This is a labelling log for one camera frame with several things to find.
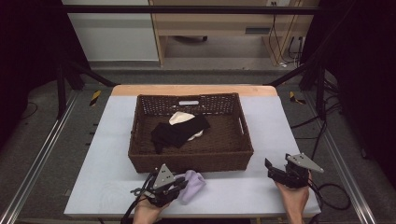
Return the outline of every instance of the black curtain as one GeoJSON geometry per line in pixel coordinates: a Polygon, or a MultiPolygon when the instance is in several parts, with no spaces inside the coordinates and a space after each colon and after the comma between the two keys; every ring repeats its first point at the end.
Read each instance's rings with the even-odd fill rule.
{"type": "MultiPolygon", "coordinates": [[[[29,91],[56,79],[60,63],[90,68],[66,13],[45,6],[61,0],[0,1],[0,148],[27,106],[29,91]]],[[[81,89],[79,72],[65,67],[64,76],[81,89]]]]}
{"type": "MultiPolygon", "coordinates": [[[[321,0],[325,7],[339,1],[321,0]]],[[[306,37],[306,61],[329,34],[335,17],[315,16],[306,37]]],[[[357,0],[328,49],[325,68],[337,79],[344,112],[369,158],[396,188],[396,1],[357,0]]]]}

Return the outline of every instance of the floor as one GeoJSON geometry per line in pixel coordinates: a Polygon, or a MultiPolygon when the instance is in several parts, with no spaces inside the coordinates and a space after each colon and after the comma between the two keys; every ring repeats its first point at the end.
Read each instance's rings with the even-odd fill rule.
{"type": "MultiPolygon", "coordinates": [[[[294,63],[286,68],[273,67],[259,38],[210,36],[206,42],[199,38],[172,38],[163,67],[141,66],[133,70],[117,70],[113,67],[99,68],[96,71],[103,77],[122,84],[261,85],[281,77],[293,66],[294,63]]],[[[83,91],[67,88],[67,96],[74,106],[68,112],[65,123],[56,120],[56,83],[48,83],[30,93],[30,104],[23,115],[24,119],[21,119],[14,134],[0,151],[2,218],[6,211],[13,211],[18,217],[13,221],[17,223],[99,223],[95,218],[76,220],[63,214],[68,195],[89,150],[95,127],[106,106],[106,99],[111,93],[110,88],[89,77],[84,78],[87,85],[83,91]],[[98,101],[95,106],[89,106],[93,93],[98,90],[102,91],[98,101]],[[54,126],[60,127],[60,131],[50,136],[54,126]],[[56,141],[46,141],[49,137],[56,141]],[[44,147],[49,147],[47,153],[43,152],[44,147]],[[37,155],[44,158],[41,163],[35,161],[37,155]],[[34,174],[29,172],[31,168],[36,170],[34,174]],[[22,206],[13,207],[13,202],[19,202],[22,206]]],[[[315,92],[300,91],[300,78],[291,79],[276,88],[290,126],[316,115],[312,109],[315,92]],[[298,101],[290,100],[291,91],[298,101]]],[[[336,83],[330,74],[327,78],[336,83]]],[[[342,107],[336,105],[337,98],[332,96],[333,92],[326,92],[326,97],[330,97],[327,108],[335,105],[335,109],[328,113],[327,129],[318,141],[315,156],[316,163],[326,173],[314,174],[314,180],[317,185],[334,183],[343,186],[350,195],[352,205],[343,211],[324,205],[319,221],[396,223],[394,188],[382,175],[375,161],[361,156],[360,144],[343,117],[342,107]]],[[[300,128],[292,129],[300,150],[305,154],[313,153],[322,124],[320,119],[314,119],[300,128]]],[[[344,206],[347,203],[346,195],[338,188],[327,187],[321,193],[330,204],[344,206]]],[[[118,221],[106,219],[104,222],[118,221]]],[[[261,223],[283,222],[284,219],[278,218],[261,220],[261,223]]],[[[251,219],[250,223],[257,223],[257,220],[251,219]]]]}

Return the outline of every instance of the gray floor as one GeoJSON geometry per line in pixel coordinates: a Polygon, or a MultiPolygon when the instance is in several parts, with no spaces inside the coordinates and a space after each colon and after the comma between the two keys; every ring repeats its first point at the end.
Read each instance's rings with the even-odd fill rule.
{"type": "MultiPolygon", "coordinates": [[[[290,69],[292,65],[288,68],[274,68],[259,38],[210,36],[207,42],[182,37],[171,39],[164,67],[139,67],[133,71],[130,68],[120,71],[117,67],[112,67],[98,69],[97,72],[122,84],[262,84],[286,74],[290,69]]],[[[99,122],[111,93],[111,89],[98,85],[88,77],[85,80],[87,85],[83,91],[67,90],[68,95],[77,96],[76,105],[20,211],[20,223],[51,223],[53,220],[61,223],[66,220],[77,222],[63,214],[67,194],[74,186],[93,138],[95,124],[99,122]],[[89,106],[92,95],[97,90],[102,90],[102,93],[96,105],[89,106]]],[[[309,104],[301,105],[290,101],[290,91],[294,91],[297,99],[309,100],[314,95],[311,91],[299,91],[298,80],[297,77],[277,88],[290,126],[315,116],[309,104]]],[[[56,121],[56,83],[51,82],[32,91],[29,101],[37,105],[37,111],[31,117],[21,120],[0,151],[1,213],[6,211],[18,191],[56,121]]],[[[336,102],[336,98],[333,98],[329,105],[336,102]]],[[[29,104],[25,116],[34,111],[35,105],[29,104]]],[[[311,155],[316,141],[311,138],[318,136],[318,122],[293,129],[300,150],[307,155],[311,155]]],[[[340,150],[376,222],[396,223],[396,192],[376,162],[361,156],[360,145],[340,110],[328,116],[326,133],[331,135],[340,150]]],[[[340,172],[332,160],[331,150],[325,138],[321,138],[315,161],[325,169],[325,174],[314,174],[317,185],[343,185],[340,172]]],[[[342,205],[346,202],[345,195],[338,189],[327,188],[322,194],[331,203],[342,205]]],[[[358,208],[355,205],[346,211],[337,211],[324,205],[319,220],[328,223],[360,223],[358,208]]]]}

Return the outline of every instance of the wall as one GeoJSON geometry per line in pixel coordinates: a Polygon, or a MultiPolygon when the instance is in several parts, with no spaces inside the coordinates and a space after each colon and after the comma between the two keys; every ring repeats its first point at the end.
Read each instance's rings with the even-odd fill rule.
{"type": "MultiPolygon", "coordinates": [[[[64,5],[148,5],[146,0],[63,0],[64,5]]],[[[69,14],[88,61],[155,61],[149,14],[69,14]]]]}

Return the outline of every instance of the brown wicker basket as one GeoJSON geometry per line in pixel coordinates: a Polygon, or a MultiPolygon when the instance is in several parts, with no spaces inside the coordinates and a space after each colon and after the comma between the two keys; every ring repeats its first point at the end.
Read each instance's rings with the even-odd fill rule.
{"type": "Polygon", "coordinates": [[[178,173],[246,170],[252,155],[237,93],[137,96],[128,156],[138,173],[152,172],[163,163],[178,173]],[[204,114],[211,127],[181,148],[166,147],[156,154],[150,133],[177,111],[204,114]]]}

